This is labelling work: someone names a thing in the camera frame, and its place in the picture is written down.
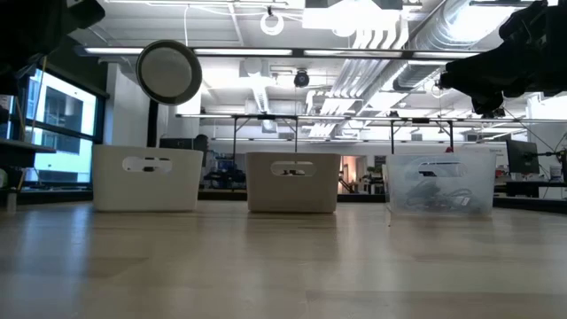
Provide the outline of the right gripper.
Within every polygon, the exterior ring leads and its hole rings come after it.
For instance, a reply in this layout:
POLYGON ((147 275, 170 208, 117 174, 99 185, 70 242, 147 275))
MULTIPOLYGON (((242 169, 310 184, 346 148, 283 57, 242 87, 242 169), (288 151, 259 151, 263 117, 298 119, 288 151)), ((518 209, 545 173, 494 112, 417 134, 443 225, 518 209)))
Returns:
POLYGON ((489 51, 446 64, 439 85, 469 96, 475 114, 485 115, 500 108, 504 96, 526 92, 554 95, 554 66, 545 37, 548 1, 532 2, 513 12, 498 30, 502 43, 489 51))

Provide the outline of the clear plastic bin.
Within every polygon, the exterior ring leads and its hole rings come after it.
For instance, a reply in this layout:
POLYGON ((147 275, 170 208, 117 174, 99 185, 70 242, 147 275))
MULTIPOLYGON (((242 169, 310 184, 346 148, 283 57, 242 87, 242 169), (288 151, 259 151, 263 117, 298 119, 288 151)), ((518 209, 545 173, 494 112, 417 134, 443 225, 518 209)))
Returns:
POLYGON ((492 213, 496 157, 490 152, 394 154, 386 158, 391 217, 487 217, 492 213))

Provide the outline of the white plastic bin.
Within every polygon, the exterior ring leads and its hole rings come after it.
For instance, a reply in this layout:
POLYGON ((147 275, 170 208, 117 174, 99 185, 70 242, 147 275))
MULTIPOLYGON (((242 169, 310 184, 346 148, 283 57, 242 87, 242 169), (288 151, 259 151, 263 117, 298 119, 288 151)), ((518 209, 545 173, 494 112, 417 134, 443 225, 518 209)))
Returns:
POLYGON ((100 212, 189 212, 196 208, 204 153, 97 144, 93 206, 100 212))

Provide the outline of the grey plastic bin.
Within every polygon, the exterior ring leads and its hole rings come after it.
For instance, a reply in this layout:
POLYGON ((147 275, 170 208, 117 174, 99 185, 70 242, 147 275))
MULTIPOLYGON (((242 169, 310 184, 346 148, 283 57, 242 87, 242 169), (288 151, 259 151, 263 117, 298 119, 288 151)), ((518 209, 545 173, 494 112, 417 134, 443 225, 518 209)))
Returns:
POLYGON ((336 153, 248 152, 248 209, 254 213, 335 212, 340 161, 336 153))

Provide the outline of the white LED light bar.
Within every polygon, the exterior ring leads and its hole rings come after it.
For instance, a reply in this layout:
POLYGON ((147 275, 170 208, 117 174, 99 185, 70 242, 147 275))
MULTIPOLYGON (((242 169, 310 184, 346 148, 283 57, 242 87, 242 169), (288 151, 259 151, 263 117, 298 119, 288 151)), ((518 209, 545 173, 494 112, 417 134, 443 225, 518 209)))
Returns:
POLYGON ((116 48, 85 48, 86 53, 91 55, 138 55, 143 49, 142 48, 128 48, 128 47, 116 47, 116 48))
POLYGON ((193 50, 198 56, 223 56, 223 57, 276 57, 291 56, 292 50, 286 49, 247 49, 247 48, 203 48, 193 50))
POLYGON ((417 51, 413 54, 413 59, 460 59, 470 58, 478 55, 479 51, 417 51))
POLYGON ((401 51, 347 51, 347 50, 304 50, 307 57, 320 58, 401 58, 401 51))

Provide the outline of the black background monitor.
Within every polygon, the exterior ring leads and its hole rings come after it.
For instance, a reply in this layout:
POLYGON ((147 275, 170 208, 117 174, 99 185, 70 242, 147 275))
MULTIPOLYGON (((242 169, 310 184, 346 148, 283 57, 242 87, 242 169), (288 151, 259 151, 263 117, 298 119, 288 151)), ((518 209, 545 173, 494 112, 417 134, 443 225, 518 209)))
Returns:
POLYGON ((506 147, 510 173, 527 175, 540 172, 536 143, 507 140, 506 147))

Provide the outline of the black desk lamp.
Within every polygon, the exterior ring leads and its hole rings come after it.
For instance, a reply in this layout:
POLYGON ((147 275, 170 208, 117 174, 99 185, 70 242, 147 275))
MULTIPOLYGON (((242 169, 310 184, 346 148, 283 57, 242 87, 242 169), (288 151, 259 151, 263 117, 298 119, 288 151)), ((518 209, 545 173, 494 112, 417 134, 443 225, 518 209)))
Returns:
POLYGON ((159 40, 138 55, 136 79, 150 99, 146 145, 155 147, 159 106, 178 106, 195 97, 203 79, 202 68, 191 48, 177 41, 159 40))

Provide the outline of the dark background desk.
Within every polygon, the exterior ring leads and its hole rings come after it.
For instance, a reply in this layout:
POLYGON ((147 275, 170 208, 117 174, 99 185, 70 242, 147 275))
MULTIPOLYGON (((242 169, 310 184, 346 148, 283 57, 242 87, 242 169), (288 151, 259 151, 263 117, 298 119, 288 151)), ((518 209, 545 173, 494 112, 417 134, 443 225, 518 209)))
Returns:
POLYGON ((537 198, 540 195, 540 188, 549 190, 552 188, 567 188, 567 183, 546 182, 546 181, 512 181, 506 182, 506 195, 508 197, 526 196, 537 198))

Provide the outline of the large window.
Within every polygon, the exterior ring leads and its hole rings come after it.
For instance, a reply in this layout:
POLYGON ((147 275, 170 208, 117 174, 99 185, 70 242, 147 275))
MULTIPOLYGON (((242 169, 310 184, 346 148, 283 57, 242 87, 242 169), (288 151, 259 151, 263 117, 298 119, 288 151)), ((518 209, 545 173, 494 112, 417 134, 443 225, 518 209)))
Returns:
POLYGON ((42 68, 0 95, 0 138, 50 148, 25 169, 24 184, 88 184, 101 99, 42 68))

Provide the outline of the black background table frame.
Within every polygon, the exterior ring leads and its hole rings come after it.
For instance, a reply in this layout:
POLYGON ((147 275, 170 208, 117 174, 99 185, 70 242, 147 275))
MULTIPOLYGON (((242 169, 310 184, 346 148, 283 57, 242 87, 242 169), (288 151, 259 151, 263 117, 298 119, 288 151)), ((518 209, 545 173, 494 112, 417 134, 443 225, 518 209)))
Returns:
POLYGON ((238 126, 237 122, 239 119, 246 119, 248 122, 250 119, 255 119, 259 121, 276 121, 282 120, 286 122, 287 120, 295 121, 295 126, 291 127, 291 130, 295 134, 294 136, 294 152, 298 152, 298 129, 299 129, 299 116, 298 115, 290 115, 290 114, 268 114, 268 113, 257 113, 257 114, 233 114, 230 115, 230 118, 234 120, 234 129, 233 129, 233 153, 236 154, 236 144, 237 144, 237 132, 238 130, 245 125, 243 123, 242 126, 238 126))
POLYGON ((409 117, 401 117, 397 120, 391 118, 389 120, 389 127, 390 127, 390 147, 391 147, 391 154, 395 153, 395 134, 397 130, 394 128, 395 124, 400 122, 401 125, 405 125, 406 123, 410 124, 436 124, 438 127, 441 128, 441 131, 444 132, 446 135, 449 136, 449 146, 446 149, 446 152, 454 152, 454 119, 449 118, 426 118, 426 117, 419 117, 419 118, 409 118, 409 117))

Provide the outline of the silver ventilation duct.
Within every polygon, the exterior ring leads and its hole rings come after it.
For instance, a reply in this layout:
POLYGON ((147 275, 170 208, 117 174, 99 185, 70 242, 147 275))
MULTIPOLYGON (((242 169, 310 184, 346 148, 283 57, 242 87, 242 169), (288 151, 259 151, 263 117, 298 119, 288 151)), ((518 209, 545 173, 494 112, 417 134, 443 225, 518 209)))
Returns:
MULTIPOLYGON (((412 51, 467 51, 492 33, 515 10, 509 6, 473 5, 473 1, 484 0, 444 0, 431 17, 410 34, 404 48, 412 51)), ((439 71, 437 66, 411 65, 405 61, 394 61, 389 67, 393 75, 385 87, 400 91, 415 89, 439 71)))

